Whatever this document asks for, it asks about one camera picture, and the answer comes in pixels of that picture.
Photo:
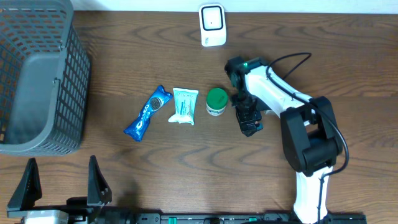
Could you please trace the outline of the mint green wipes pack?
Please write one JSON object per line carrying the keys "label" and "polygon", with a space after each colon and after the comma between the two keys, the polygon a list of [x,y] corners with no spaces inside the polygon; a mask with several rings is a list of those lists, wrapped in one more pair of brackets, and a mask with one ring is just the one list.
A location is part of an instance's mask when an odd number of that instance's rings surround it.
{"label": "mint green wipes pack", "polygon": [[193,126],[195,124],[194,114],[199,91],[177,87],[173,88],[173,91],[175,114],[168,119],[168,122],[179,124],[187,123]]}

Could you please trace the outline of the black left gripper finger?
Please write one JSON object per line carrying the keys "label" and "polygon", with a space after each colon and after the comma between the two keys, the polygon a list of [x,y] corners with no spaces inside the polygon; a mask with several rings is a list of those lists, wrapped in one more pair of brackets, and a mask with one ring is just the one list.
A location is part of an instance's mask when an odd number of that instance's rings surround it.
{"label": "black left gripper finger", "polygon": [[112,201],[112,191],[102,175],[96,156],[90,156],[87,205],[105,206]]}
{"label": "black left gripper finger", "polygon": [[30,158],[25,167],[22,179],[7,205],[7,211],[19,212],[29,210],[41,198],[42,188],[37,162],[35,158]]}

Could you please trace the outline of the green lid white jar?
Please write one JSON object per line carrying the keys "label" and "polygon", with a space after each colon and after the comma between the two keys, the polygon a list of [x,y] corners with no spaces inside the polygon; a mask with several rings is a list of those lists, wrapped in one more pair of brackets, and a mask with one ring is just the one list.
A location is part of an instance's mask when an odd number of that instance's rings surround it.
{"label": "green lid white jar", "polygon": [[228,95],[221,88],[211,89],[206,97],[206,110],[212,116],[221,115],[228,104]]}

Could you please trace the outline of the blue Oreo cookie pack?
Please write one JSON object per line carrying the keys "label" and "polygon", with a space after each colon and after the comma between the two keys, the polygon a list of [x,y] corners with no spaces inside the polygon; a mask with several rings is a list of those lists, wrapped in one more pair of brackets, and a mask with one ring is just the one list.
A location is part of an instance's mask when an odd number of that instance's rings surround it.
{"label": "blue Oreo cookie pack", "polygon": [[173,95],[159,85],[140,110],[138,117],[124,130],[124,134],[132,137],[135,141],[142,141],[150,125],[151,117],[172,98]]}

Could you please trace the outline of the grey plastic mesh basket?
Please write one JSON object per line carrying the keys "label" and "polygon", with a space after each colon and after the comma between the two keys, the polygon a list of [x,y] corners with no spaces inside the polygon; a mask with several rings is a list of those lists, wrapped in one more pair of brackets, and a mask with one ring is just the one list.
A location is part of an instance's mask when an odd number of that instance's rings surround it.
{"label": "grey plastic mesh basket", "polygon": [[70,1],[1,2],[2,154],[75,152],[90,78]]}

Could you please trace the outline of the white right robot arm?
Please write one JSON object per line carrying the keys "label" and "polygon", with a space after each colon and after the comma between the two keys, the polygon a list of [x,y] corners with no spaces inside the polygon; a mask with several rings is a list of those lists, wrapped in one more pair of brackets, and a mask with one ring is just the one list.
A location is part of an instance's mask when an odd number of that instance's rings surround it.
{"label": "white right robot arm", "polygon": [[241,132],[249,137],[262,129],[261,112],[280,119],[285,158],[296,173],[294,213],[301,223],[321,223],[327,216],[328,179],[347,143],[338,129],[330,101],[299,92],[263,58],[231,58],[224,70],[237,94],[231,98]]}

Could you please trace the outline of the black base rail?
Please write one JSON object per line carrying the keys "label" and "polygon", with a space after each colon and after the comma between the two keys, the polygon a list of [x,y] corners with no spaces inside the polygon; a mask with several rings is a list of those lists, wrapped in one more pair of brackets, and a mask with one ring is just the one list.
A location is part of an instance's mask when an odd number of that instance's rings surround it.
{"label": "black base rail", "polygon": [[[294,213],[271,212],[264,214],[159,214],[140,213],[135,215],[135,224],[240,224],[240,223],[302,223]],[[367,224],[365,215],[328,214],[320,223],[324,224]]]}

